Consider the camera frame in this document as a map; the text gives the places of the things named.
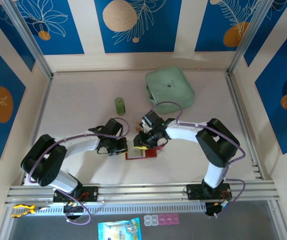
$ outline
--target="mint green bag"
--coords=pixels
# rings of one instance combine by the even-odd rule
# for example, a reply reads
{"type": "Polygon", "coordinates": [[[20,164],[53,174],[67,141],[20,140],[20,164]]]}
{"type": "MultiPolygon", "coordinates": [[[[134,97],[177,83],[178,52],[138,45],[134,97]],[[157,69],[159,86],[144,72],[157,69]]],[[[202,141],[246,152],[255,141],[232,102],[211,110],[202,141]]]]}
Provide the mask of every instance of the mint green bag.
{"type": "MultiPolygon", "coordinates": [[[[172,101],[183,108],[190,107],[195,99],[195,92],[185,74],[178,66],[171,66],[148,73],[146,76],[148,97],[153,105],[172,101]]],[[[180,110],[172,103],[163,103],[155,108],[159,114],[168,114],[180,110]]]]}

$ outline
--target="wall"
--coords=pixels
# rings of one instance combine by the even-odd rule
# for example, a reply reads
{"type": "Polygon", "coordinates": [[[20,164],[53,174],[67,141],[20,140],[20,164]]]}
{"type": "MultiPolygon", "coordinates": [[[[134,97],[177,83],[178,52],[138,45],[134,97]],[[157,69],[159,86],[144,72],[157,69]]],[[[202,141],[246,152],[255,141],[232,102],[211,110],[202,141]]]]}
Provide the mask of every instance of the wall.
{"type": "Polygon", "coordinates": [[[1,29],[0,56],[25,86],[22,101],[0,158],[1,216],[9,187],[21,174],[20,162],[30,147],[48,80],[37,64],[30,71],[22,56],[19,56],[1,29]]]}
{"type": "Polygon", "coordinates": [[[52,71],[61,72],[146,70],[169,65],[226,69],[259,2],[41,0],[35,4],[37,0],[18,0],[15,3],[52,71]],[[36,14],[28,2],[40,13],[36,14]]]}
{"type": "MultiPolygon", "coordinates": [[[[272,60],[276,52],[287,39],[287,8],[273,28],[271,34],[263,44],[257,56],[248,67],[243,59],[236,72],[236,81],[250,118],[252,129],[258,146],[259,156],[265,163],[268,173],[275,181],[281,204],[287,218],[287,153],[283,154],[279,147],[275,132],[269,121],[262,99],[256,88],[255,81],[272,60]]],[[[274,71],[282,75],[279,66],[274,66],[274,71]]],[[[281,78],[273,78],[274,81],[284,81],[281,78]]]]}

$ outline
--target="gray floor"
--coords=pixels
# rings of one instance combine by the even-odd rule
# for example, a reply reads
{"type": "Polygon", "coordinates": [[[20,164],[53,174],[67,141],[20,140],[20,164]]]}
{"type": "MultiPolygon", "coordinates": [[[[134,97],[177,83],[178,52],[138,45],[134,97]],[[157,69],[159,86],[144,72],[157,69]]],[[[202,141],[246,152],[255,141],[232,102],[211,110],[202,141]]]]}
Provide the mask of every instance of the gray floor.
{"type": "Polygon", "coordinates": [[[178,225],[144,226],[145,214],[94,215],[85,226],[63,216],[24,216],[15,219],[10,240],[96,240],[98,223],[140,219],[143,240],[277,240],[267,202],[236,202],[218,219],[204,213],[179,213],[178,225]]]}

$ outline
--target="floor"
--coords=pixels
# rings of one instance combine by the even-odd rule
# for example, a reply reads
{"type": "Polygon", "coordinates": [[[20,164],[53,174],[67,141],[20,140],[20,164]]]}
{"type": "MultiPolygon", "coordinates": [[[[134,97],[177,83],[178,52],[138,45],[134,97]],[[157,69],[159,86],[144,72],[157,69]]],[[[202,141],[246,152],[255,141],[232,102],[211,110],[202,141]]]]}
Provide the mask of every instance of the floor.
{"type": "MultiPolygon", "coordinates": [[[[56,140],[83,133],[118,117],[114,99],[122,97],[131,126],[127,139],[135,136],[135,122],[152,107],[146,92],[149,71],[97,71],[55,75],[42,117],[38,137],[49,134],[56,140]]],[[[195,101],[184,109],[181,121],[201,123],[217,118],[237,137],[247,153],[233,164],[227,178],[255,180],[251,156],[242,134],[225,75],[221,71],[185,70],[195,91],[195,101]]],[[[165,120],[177,112],[161,115],[165,120]]],[[[201,181],[208,160],[200,146],[185,140],[170,140],[157,158],[125,160],[125,155],[108,157],[95,151],[67,158],[61,170],[83,184],[157,184],[201,181]]]]}

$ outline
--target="white floor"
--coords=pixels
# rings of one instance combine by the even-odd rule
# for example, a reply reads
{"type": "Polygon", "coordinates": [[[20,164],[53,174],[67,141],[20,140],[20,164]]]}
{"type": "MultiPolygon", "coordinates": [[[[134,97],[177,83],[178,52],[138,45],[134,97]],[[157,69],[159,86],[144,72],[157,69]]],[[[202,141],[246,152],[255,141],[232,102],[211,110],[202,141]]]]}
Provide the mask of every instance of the white floor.
{"type": "MultiPolygon", "coordinates": [[[[152,107],[146,92],[147,73],[110,71],[55,75],[38,136],[49,134],[59,140],[104,125],[109,118],[118,117],[114,99],[122,97],[126,109],[123,117],[131,125],[127,139],[132,140],[135,122],[152,107]]],[[[218,118],[248,153],[224,73],[197,70],[184,73],[194,88],[195,102],[183,111],[180,120],[200,123],[218,118]]],[[[165,120],[177,114],[161,117],[165,120]]],[[[201,181],[208,163],[198,144],[170,140],[158,151],[157,158],[125,160],[124,154],[108,157],[90,151],[67,158],[61,169],[75,175],[83,184],[177,183],[201,181]]],[[[255,180],[249,154],[230,168],[227,177],[255,180]]]]}

